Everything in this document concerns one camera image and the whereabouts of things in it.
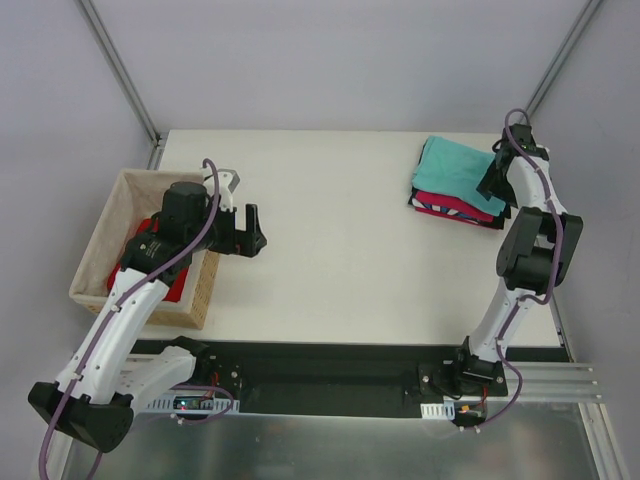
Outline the black t shirt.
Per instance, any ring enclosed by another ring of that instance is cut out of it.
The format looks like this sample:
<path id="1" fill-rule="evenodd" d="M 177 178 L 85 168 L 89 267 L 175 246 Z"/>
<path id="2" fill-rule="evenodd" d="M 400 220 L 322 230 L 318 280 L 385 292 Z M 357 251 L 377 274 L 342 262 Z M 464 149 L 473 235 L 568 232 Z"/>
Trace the black t shirt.
<path id="1" fill-rule="evenodd" d="M 489 228 L 493 230 L 502 230 L 505 226 L 506 220 L 510 217 L 510 207 L 506 204 L 505 209 L 502 214 L 499 216 L 494 216 L 496 220 L 494 221 L 494 228 Z"/>

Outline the pink t shirt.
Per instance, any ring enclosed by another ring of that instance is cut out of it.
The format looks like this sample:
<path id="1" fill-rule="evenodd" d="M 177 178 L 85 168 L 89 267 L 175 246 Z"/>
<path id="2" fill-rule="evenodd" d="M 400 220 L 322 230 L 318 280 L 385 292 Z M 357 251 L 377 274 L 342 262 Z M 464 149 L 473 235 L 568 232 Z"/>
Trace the pink t shirt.
<path id="1" fill-rule="evenodd" d="M 413 189 L 408 205 L 416 211 L 461 223 L 494 228 L 496 218 L 467 204 L 463 200 L 422 190 Z"/>

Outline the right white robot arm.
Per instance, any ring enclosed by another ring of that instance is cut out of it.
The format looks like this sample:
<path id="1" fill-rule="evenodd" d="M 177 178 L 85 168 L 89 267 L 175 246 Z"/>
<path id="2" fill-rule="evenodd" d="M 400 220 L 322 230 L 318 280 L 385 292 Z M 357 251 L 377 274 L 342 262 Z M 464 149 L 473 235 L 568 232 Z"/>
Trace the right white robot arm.
<path id="1" fill-rule="evenodd" d="M 503 128 L 477 190 L 503 200 L 517 214 L 497 255 L 495 295 L 450 369 L 456 396 L 481 395 L 504 378 L 515 331 L 534 305 L 549 303 L 583 230 L 582 218 L 568 213 L 559 201 L 548 151 L 534 140 L 529 125 Z"/>

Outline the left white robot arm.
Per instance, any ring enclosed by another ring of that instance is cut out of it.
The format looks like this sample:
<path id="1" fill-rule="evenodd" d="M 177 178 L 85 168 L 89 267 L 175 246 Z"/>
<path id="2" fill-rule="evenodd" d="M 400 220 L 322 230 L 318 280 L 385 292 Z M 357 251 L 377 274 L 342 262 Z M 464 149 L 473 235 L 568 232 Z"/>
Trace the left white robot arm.
<path id="1" fill-rule="evenodd" d="M 211 385 L 207 347 L 180 336 L 149 364 L 123 376 L 120 371 L 136 339 L 194 254 L 208 250 L 255 257 L 267 244 L 258 207 L 245 207 L 239 230 L 236 210 L 218 193 L 194 182 L 176 182 L 165 191 L 162 208 L 147 229 L 131 238 L 108 299 L 67 366 L 52 382 L 37 382 L 28 402 L 47 422 L 50 438 L 61 432 L 100 453 L 114 450 L 135 416 L 175 385 Z"/>

